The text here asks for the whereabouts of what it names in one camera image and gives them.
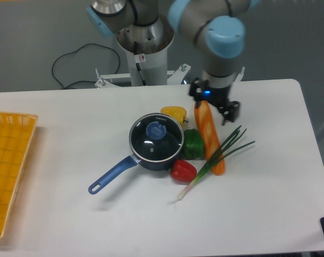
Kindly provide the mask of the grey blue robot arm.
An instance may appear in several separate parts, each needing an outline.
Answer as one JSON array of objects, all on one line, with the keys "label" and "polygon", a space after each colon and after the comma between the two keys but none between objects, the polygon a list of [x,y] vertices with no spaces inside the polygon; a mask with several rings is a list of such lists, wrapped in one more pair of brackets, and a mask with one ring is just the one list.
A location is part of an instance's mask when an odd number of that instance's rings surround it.
[{"label": "grey blue robot arm", "polygon": [[256,1],[174,1],[163,16],[158,1],[94,1],[86,13],[102,36],[114,36],[125,50],[133,86],[170,81],[167,50],[175,34],[182,35],[205,60],[202,77],[192,83],[192,97],[210,103],[224,121],[234,122],[240,104],[229,100],[229,92],[246,35],[237,16],[255,5]]}]

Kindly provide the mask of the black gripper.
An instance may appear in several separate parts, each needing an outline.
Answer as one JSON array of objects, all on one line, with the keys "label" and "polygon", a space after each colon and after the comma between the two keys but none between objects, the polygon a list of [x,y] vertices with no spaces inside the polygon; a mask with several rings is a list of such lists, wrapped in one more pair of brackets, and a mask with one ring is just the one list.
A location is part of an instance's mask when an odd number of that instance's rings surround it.
[{"label": "black gripper", "polygon": [[224,126],[226,122],[234,123],[240,114],[240,102],[229,100],[230,90],[231,85],[214,88],[210,86],[208,79],[202,81],[195,78],[190,83],[189,96],[195,102],[207,101],[216,107],[223,116],[222,126]]}]

